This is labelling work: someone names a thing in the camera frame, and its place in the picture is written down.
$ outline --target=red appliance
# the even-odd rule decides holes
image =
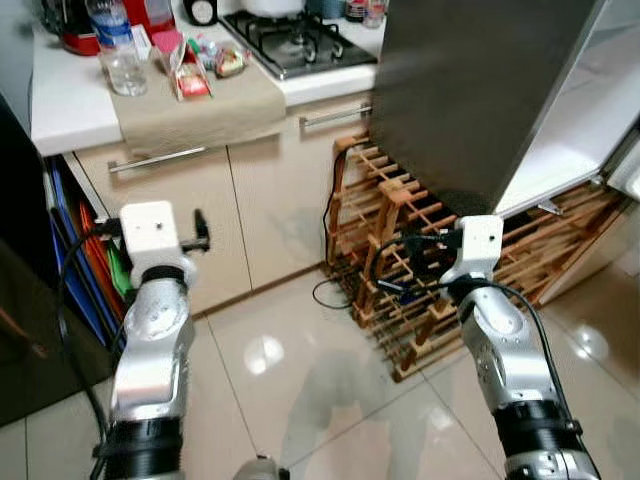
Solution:
[[[149,38],[176,26],[171,0],[124,0],[131,25],[143,25]]]
[[[78,55],[96,55],[100,51],[84,0],[42,0],[42,24],[58,35],[64,48]]]

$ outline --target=kitchen towel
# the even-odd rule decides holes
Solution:
[[[249,61],[242,73],[216,79],[213,98],[178,101],[157,51],[145,66],[148,91],[139,97],[111,94],[120,130],[134,156],[154,157],[184,150],[245,142],[282,130],[282,91]]]

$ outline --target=kitchen cabinet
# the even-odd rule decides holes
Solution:
[[[292,108],[280,135],[229,146],[253,288],[324,259],[321,217],[331,190],[333,142],[366,128],[359,114],[335,117],[368,99],[358,94]],[[334,114],[302,125],[304,118]]]
[[[124,144],[75,152],[101,202],[111,215],[130,202],[168,200],[181,239],[195,235],[193,211],[202,209],[209,223],[211,250],[194,252],[198,279],[190,290],[193,313],[251,289],[242,232],[227,153],[205,151],[178,159],[110,172],[111,162],[132,160]]]

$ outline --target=pot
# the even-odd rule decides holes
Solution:
[[[259,17],[288,17],[304,9],[305,0],[242,0],[244,8]]]

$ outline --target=stainless steel door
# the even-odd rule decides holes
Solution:
[[[491,213],[603,3],[391,2],[373,140],[459,215]]]

